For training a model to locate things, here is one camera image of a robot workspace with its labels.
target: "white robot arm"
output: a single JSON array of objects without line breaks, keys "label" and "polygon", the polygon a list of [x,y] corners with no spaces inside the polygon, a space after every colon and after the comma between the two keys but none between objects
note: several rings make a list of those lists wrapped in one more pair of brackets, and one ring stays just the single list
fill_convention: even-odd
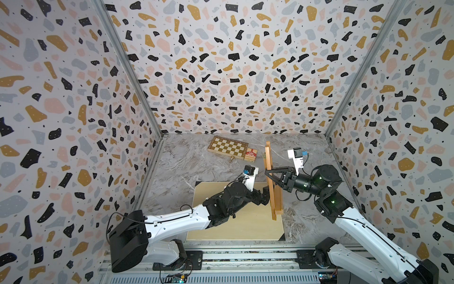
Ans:
[{"label": "white robot arm", "polygon": [[230,216],[235,218],[235,213],[249,202],[267,205],[269,190],[264,188],[261,193],[254,189],[257,173],[258,168],[246,166],[243,173],[229,183],[223,192],[207,198],[194,208],[166,215],[144,216],[141,210],[125,215],[122,222],[109,233],[112,271],[130,269],[143,256],[148,256],[151,262],[179,268],[187,257],[182,242],[162,240],[179,233],[221,225]]},{"label": "white robot arm", "polygon": [[[295,167],[303,165],[303,152],[300,148],[289,150],[288,154]],[[355,238],[379,262],[364,258],[336,240],[326,238],[316,246],[317,265],[326,268],[333,264],[345,268],[371,284],[438,283],[438,268],[435,264],[428,259],[421,261],[389,241],[351,202],[337,192],[342,179],[334,166],[321,165],[312,172],[309,176],[298,174],[293,167],[282,167],[265,170],[265,175],[283,190],[291,192],[295,188],[319,197],[314,202],[318,211]]]}]

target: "terrazzo wallpaper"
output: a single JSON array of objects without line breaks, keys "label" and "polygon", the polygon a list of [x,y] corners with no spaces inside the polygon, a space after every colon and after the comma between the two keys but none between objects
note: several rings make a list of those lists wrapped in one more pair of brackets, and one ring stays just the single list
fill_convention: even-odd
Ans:
[{"label": "terrazzo wallpaper", "polygon": [[324,132],[394,1],[106,0],[164,133]]},{"label": "terrazzo wallpaper", "polygon": [[329,138],[365,216],[454,283],[454,1],[408,1]]},{"label": "terrazzo wallpaper", "polygon": [[156,143],[90,5],[0,1],[2,283],[94,283]]}]

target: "gray marble surface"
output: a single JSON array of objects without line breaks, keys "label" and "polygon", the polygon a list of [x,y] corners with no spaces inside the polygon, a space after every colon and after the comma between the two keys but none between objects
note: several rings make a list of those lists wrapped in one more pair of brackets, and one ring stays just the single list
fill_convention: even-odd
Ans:
[{"label": "gray marble surface", "polygon": [[[264,182],[263,159],[265,143],[271,142],[273,166],[293,166],[287,158],[287,149],[301,147],[309,153],[305,171],[321,164],[334,165],[339,173],[334,155],[322,135],[222,135],[223,137],[244,141],[251,148],[258,149],[259,154],[254,163],[260,169],[256,181]],[[146,214],[168,214],[180,210],[183,204],[192,204],[196,181],[231,181],[250,164],[244,160],[210,153],[207,147],[213,135],[169,135],[164,141],[160,161],[153,174],[153,182],[147,189],[142,210]],[[338,191],[353,204],[353,198],[346,183],[342,183]],[[295,191],[283,192],[284,214],[282,216],[286,241],[187,241],[185,244],[195,245],[231,245],[231,244],[317,244],[326,237],[332,237],[343,244],[356,244],[346,232],[328,219],[321,216],[310,201],[301,202],[296,199]],[[308,194],[299,193],[300,199]],[[180,234],[178,239],[186,240],[186,234]]]}]

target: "wooden frame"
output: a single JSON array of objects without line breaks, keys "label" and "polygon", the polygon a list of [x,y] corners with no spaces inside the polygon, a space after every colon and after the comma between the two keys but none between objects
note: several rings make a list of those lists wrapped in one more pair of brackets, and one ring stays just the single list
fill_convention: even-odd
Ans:
[{"label": "wooden frame", "polygon": [[[269,141],[266,142],[265,146],[265,158],[263,159],[265,169],[272,169],[273,158],[271,156],[271,144]],[[275,185],[270,178],[266,178],[268,187],[270,188],[270,205],[271,205],[271,216],[273,220],[277,220],[276,215],[284,214],[284,204],[282,200],[282,188]]]}]

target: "light wood board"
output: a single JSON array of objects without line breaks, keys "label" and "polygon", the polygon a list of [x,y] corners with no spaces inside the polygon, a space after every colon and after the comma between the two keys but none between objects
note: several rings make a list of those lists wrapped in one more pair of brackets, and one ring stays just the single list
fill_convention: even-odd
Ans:
[{"label": "light wood board", "polygon": [[[195,188],[193,206],[202,204],[205,199],[224,191],[228,182],[202,182]],[[266,182],[256,182],[254,188],[262,191]],[[270,204],[255,205],[250,202],[222,225],[205,230],[189,231],[187,240],[279,240],[284,234],[282,217],[273,221]]]}]

